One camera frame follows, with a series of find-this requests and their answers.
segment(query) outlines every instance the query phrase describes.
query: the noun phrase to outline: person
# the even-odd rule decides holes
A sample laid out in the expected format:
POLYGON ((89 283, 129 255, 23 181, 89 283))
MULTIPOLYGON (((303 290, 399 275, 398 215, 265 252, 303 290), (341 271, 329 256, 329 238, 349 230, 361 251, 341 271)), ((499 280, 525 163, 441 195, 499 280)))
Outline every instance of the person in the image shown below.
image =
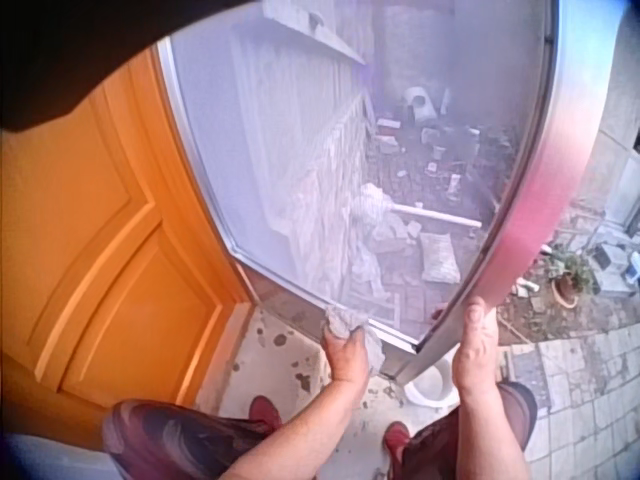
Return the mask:
MULTIPOLYGON (((325 330, 332 381, 286 424, 256 397, 247 420, 212 417, 175 405, 128 400, 105 419, 104 446, 125 478, 311 479, 342 437, 368 383, 364 332, 347 340, 325 330)), ((495 310, 470 301, 453 361, 460 406, 410 437, 394 422, 383 437, 392 480, 529 478, 523 450, 537 407, 518 383, 495 382, 495 310)))

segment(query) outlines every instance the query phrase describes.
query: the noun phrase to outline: potted plant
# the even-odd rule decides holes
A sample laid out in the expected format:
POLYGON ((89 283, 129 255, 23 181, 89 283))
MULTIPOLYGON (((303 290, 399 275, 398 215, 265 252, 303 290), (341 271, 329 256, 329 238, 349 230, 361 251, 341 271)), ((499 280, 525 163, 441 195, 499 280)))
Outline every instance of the potted plant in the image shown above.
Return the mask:
POLYGON ((565 308, 574 308, 580 294, 591 293, 593 271, 586 258, 575 253, 559 254, 559 269, 551 280, 556 301, 565 308))

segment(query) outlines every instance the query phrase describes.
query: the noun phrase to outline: tile floor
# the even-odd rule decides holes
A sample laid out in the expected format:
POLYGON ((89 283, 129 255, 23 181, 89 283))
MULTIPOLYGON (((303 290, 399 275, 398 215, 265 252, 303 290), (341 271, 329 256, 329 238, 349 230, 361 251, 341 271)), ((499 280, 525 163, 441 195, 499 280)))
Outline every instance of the tile floor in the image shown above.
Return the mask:
MULTIPOLYGON (((542 383, 547 389, 542 395, 548 395, 550 408, 540 409, 525 452, 532 478, 639 478, 640 325, 510 349, 515 364, 519 355, 533 351, 542 359, 542 383)), ((328 373, 319 346, 257 310, 236 357, 220 414, 245 417, 251 399, 263 394, 287 420, 328 382, 328 373)), ((539 391, 540 385, 531 388, 539 391)), ((446 413, 413 406, 398 387, 373 378, 319 480, 375 478, 388 467, 381 440, 391 421, 404 421, 414 433, 446 413)))

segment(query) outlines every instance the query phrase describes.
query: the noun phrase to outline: forearm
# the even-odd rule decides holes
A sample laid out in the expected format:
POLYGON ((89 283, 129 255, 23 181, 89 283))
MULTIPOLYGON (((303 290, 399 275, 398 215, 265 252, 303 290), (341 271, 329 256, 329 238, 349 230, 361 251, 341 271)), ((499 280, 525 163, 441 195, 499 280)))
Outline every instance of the forearm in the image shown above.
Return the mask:
POLYGON ((309 480, 329 458, 351 419, 360 392, 330 383, 297 417, 243 455, 222 477, 309 480))
POLYGON ((459 422, 458 479, 529 478, 497 387, 481 397, 461 399, 459 422))

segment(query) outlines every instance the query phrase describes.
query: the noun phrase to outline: glass pane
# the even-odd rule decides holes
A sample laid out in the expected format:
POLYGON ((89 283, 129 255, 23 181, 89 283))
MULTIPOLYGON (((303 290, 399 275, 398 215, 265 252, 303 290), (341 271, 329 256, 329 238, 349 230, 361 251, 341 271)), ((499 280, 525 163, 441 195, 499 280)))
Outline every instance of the glass pane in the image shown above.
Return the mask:
POLYGON ((270 0, 172 36, 237 254, 415 339, 527 135, 544 2, 270 0))

